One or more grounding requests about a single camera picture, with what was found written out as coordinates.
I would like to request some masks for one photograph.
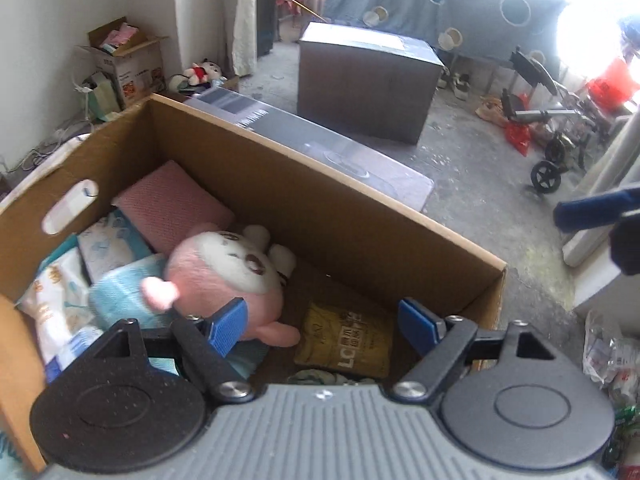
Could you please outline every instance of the concrete floor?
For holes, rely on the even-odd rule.
[[[283,30],[283,41],[258,60],[255,75],[242,79],[243,94],[296,113],[295,34],[289,27]],[[422,212],[507,261],[500,324],[529,320],[579,364],[584,324],[568,312],[573,285],[551,216],[570,185],[563,180],[557,193],[538,195],[529,174],[542,158],[540,150],[520,155],[500,128],[474,114],[479,102],[477,95],[461,102],[451,90],[439,90],[417,146],[357,140],[433,179],[434,191]]]

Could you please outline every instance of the pink item in box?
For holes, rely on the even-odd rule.
[[[137,181],[113,201],[159,253],[169,255],[200,224],[226,230],[234,214],[202,189],[176,162]]]

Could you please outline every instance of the ribbed gray surface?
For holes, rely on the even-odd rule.
[[[248,405],[220,408],[193,446],[160,465],[107,477],[55,465],[40,478],[501,480],[531,476],[493,468],[463,454],[443,436],[427,410],[391,402],[377,386],[274,385]],[[609,478],[594,466],[544,477]]]

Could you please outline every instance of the pink pillow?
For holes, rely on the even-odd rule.
[[[173,160],[137,181],[113,200],[149,244],[170,254],[198,224],[226,230],[234,214],[204,191]]]

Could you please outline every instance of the plush toy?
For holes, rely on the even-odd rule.
[[[182,74],[189,78],[189,85],[196,86],[220,79],[222,77],[222,70],[220,70],[220,67],[215,63],[205,59],[200,65],[193,63],[191,68],[188,68]]]
[[[209,317],[233,298],[247,304],[248,322],[242,340],[259,339],[270,346],[294,346],[300,340],[295,327],[279,323],[282,285],[293,272],[296,257],[274,245],[264,250],[269,233],[249,226],[244,236],[228,231],[201,232],[178,245],[165,269],[166,281],[145,278],[145,301],[163,312],[172,304],[184,316]]]

